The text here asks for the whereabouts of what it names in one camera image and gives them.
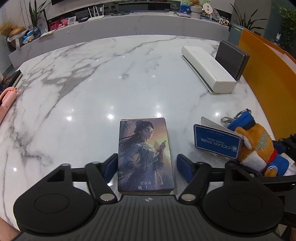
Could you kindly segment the blue ocean park tag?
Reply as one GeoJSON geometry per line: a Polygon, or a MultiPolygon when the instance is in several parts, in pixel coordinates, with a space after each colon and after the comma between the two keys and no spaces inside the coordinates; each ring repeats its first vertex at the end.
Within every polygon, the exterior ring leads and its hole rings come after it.
{"type": "Polygon", "coordinates": [[[242,138],[231,132],[210,126],[194,125],[195,147],[221,156],[237,159],[242,138]]]}

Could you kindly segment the orange plush toy keychain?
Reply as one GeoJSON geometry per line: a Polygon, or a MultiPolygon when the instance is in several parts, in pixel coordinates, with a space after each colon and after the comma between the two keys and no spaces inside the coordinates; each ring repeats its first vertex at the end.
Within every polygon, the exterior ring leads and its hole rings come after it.
{"type": "Polygon", "coordinates": [[[245,109],[233,118],[222,117],[221,121],[242,138],[238,162],[264,177],[275,177],[276,171],[267,171],[267,165],[274,160],[277,151],[266,129],[255,122],[251,110],[245,109]]]}

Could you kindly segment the white long box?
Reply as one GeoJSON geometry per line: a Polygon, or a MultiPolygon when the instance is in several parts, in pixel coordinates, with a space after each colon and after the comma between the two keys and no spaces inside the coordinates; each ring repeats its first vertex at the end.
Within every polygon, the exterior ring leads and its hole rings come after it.
{"type": "Polygon", "coordinates": [[[203,48],[183,46],[181,53],[211,94],[229,94],[236,87],[237,81],[203,48]]]}

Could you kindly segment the black square box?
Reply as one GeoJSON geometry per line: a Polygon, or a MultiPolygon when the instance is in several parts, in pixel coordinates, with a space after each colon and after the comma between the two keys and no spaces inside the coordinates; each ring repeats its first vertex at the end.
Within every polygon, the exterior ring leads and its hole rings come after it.
{"type": "Polygon", "coordinates": [[[250,55],[237,46],[221,41],[215,60],[236,80],[240,80],[250,55]]]}

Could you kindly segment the pink phone holder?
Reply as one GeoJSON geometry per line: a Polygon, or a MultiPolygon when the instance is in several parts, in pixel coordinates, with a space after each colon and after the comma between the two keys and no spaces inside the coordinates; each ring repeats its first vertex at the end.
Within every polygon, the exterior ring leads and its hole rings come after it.
{"type": "Polygon", "coordinates": [[[0,105],[0,123],[3,121],[6,113],[10,109],[13,102],[16,100],[17,95],[20,93],[16,87],[8,87],[1,94],[0,105]]]}

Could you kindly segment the orange storage box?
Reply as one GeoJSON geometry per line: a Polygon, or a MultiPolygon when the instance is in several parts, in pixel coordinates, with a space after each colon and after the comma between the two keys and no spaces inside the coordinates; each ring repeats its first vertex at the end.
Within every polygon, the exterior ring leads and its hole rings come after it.
{"type": "Polygon", "coordinates": [[[238,47],[249,54],[243,77],[257,97],[276,139],[295,133],[295,59],[243,30],[238,47]]]}

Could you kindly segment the black remote control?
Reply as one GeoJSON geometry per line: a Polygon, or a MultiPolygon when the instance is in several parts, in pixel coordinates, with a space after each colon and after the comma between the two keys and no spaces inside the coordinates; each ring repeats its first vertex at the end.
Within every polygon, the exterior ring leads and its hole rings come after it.
{"type": "Polygon", "coordinates": [[[0,91],[3,92],[8,87],[13,87],[16,85],[18,80],[22,77],[22,72],[20,70],[17,70],[15,73],[13,73],[10,77],[7,77],[1,82],[1,88],[0,91]]]}

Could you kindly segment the left potted plant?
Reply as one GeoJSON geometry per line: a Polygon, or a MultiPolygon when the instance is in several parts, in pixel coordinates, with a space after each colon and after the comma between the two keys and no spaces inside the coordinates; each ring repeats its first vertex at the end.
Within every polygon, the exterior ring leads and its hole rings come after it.
{"type": "Polygon", "coordinates": [[[33,35],[34,38],[37,39],[41,37],[41,30],[38,27],[38,20],[41,15],[41,12],[49,5],[47,1],[44,1],[40,6],[37,6],[37,1],[34,1],[34,5],[31,5],[29,2],[29,16],[31,18],[32,26],[33,26],[33,35]]]}

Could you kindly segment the white wifi router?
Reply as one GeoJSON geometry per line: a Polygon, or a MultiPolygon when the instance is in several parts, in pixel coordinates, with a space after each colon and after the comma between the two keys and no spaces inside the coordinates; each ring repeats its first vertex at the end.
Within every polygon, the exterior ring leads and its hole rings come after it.
{"type": "Polygon", "coordinates": [[[89,18],[87,20],[88,22],[103,19],[104,18],[104,5],[102,5],[101,7],[99,7],[99,6],[93,6],[92,8],[89,7],[88,13],[89,13],[89,18]]]}

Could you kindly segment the potted plant by bin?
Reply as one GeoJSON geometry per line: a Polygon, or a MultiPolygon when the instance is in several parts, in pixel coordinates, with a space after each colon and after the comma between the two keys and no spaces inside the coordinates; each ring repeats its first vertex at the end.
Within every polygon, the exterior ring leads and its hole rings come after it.
{"type": "Polygon", "coordinates": [[[264,27],[256,26],[255,23],[258,21],[266,21],[267,18],[258,18],[254,19],[254,15],[258,12],[258,9],[256,9],[250,16],[247,18],[246,13],[241,14],[240,10],[234,6],[234,4],[230,3],[232,9],[234,10],[234,13],[236,14],[238,20],[234,20],[234,23],[237,25],[240,25],[241,27],[244,27],[247,30],[264,30],[264,27]]]}

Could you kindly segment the dried flower basket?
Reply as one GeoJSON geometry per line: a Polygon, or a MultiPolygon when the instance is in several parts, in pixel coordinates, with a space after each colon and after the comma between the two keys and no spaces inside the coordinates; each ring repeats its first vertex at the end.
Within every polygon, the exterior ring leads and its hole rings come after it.
{"type": "Polygon", "coordinates": [[[8,38],[12,38],[15,35],[18,35],[27,29],[25,27],[18,27],[13,25],[10,21],[4,21],[1,23],[1,35],[6,37],[6,42],[9,46],[16,47],[16,41],[12,40],[11,42],[8,41],[8,38]]]}

